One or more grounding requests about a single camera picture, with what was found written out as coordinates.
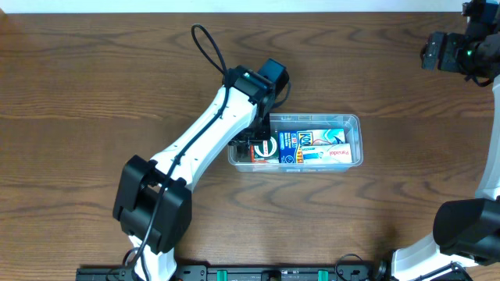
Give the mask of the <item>green square box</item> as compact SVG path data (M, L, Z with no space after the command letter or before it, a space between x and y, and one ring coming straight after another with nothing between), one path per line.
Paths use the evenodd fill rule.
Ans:
M276 133L269 140L254 144L255 162L277 164L279 162L279 141Z

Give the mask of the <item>dark bottle white cap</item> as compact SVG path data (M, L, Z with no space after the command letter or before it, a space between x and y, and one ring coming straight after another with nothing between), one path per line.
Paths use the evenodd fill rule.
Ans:
M251 161L251 152L249 144L239 144L235 147L235 161L236 162Z

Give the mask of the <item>blue Kool Fever box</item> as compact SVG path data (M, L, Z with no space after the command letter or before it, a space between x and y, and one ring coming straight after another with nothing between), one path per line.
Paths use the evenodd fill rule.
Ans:
M302 148L331 144L347 144L343 129L279 131L280 163L305 164Z

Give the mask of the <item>white blue Panadol box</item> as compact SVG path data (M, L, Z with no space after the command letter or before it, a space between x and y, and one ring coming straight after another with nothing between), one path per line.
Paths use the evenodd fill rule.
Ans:
M304 146L302 156L305 164L348 164L352 162L349 144Z

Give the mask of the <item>red Panadol box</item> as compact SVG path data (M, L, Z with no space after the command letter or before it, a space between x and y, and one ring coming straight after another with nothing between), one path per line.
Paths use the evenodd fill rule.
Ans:
M250 156L251 156L251 162L255 162L255 150L253 145L250 146Z

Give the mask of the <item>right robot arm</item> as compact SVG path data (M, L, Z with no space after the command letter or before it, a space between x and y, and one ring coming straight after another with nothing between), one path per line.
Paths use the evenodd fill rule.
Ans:
M423 69L463 75L491 87L499 105L499 3L462 4L462 34L433 32L420 52ZM484 174L472 199L447 201L432 232L380 261L374 280L468 280L467 269L499 261L499 114L494 114Z

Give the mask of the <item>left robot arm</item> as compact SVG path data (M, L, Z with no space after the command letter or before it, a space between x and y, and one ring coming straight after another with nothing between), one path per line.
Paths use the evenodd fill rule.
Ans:
M124 165L114 219L134 245L125 264L137 280L168 280L177 270L175 245L192 219L197 182L227 146L246 153L270 138L270 111L289 84L284 65L268 59L256 72L228 69L211 105L177 140L149 160Z

